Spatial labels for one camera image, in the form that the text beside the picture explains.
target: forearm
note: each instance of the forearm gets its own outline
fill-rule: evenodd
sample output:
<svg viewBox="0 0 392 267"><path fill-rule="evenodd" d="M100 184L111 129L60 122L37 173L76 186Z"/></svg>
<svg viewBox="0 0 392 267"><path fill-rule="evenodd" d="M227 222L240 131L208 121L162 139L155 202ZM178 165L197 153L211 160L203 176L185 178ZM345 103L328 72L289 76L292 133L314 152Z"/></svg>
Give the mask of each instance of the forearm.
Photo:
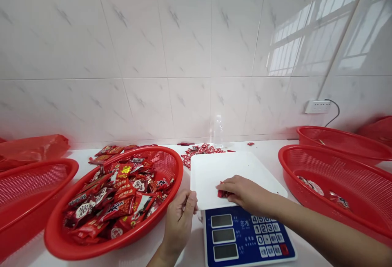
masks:
<svg viewBox="0 0 392 267"><path fill-rule="evenodd" d="M168 251L165 243L162 242L147 267L173 267L179 255L178 252Z"/></svg>
<svg viewBox="0 0 392 267"><path fill-rule="evenodd" d="M337 266L392 266L392 250L371 237L282 198L274 217Z"/></svg>

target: digital scale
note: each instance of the digital scale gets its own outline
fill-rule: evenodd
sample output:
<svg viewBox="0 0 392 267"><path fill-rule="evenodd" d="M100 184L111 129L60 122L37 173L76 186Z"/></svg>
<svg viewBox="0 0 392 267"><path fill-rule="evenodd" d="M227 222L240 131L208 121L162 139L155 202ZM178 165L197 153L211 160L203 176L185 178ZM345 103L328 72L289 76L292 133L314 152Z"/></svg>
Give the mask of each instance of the digital scale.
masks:
<svg viewBox="0 0 392 267"><path fill-rule="evenodd" d="M217 196L215 186L238 174L287 197L287 191L252 153L195 155L191 168L191 190L197 192L203 211L207 267L260 266L297 259L283 224L251 215Z"/></svg>

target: plastic bottle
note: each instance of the plastic bottle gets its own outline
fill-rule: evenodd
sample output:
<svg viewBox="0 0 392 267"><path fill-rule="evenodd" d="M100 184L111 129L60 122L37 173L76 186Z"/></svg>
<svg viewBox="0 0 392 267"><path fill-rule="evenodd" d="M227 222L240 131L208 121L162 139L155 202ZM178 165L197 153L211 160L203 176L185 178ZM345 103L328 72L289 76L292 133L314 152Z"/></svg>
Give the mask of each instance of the plastic bottle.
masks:
<svg viewBox="0 0 392 267"><path fill-rule="evenodd" d="M214 147L215 148L223 148L223 125L222 125L222 116L216 115L214 122Z"/></svg>

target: red plastic basket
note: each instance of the red plastic basket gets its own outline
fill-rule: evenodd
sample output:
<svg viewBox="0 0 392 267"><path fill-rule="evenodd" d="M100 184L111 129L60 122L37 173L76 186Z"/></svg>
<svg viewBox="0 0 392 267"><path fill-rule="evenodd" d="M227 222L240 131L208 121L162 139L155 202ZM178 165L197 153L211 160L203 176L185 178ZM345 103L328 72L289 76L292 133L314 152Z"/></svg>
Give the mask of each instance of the red plastic basket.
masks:
<svg viewBox="0 0 392 267"><path fill-rule="evenodd" d="M138 224L134 229L113 240L90 246L76 244L67 234L67 230L63 227L63 209L82 189L84 184L93 178L94 174L99 170L99 167L96 167L79 180L67 194L64 195L53 210L44 234L45 245L49 252L63 260L84 260L93 258L136 242L149 233L163 218L166 214L166 208L176 195L183 178L182 160L172 149L156 146L139 148L127 153L119 154L118 156L109 159L104 166L110 167L112 163L120 160L129 160L132 156L137 158L148 156L148 160L154 162L155 176L157 178L165 177L166 179L170 179L173 173L176 175L176 181L172 190L162 205L151 214L149 218Z"/></svg>
<svg viewBox="0 0 392 267"><path fill-rule="evenodd" d="M391 148L358 134L319 126L301 126L297 132L300 145L331 149L370 166L392 161Z"/></svg>
<svg viewBox="0 0 392 267"><path fill-rule="evenodd" d="M0 173L0 262L45 228L78 168L59 159Z"/></svg>
<svg viewBox="0 0 392 267"><path fill-rule="evenodd" d="M392 247L392 174L313 146L288 145L278 157L287 187L303 206ZM315 182L324 196L298 176ZM330 191L344 198L351 211L331 202Z"/></svg>

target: electrical outlet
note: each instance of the electrical outlet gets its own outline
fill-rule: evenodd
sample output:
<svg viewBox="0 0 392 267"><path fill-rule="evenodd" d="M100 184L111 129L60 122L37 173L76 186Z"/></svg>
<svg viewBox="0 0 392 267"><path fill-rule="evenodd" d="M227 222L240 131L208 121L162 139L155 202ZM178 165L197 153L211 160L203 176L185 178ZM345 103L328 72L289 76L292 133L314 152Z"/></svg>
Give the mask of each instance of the electrical outlet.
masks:
<svg viewBox="0 0 392 267"><path fill-rule="evenodd" d="M324 101L317 101L317 100L310 100L307 103L305 113L306 114L323 114L328 113L331 107L331 101L324 100Z"/></svg>

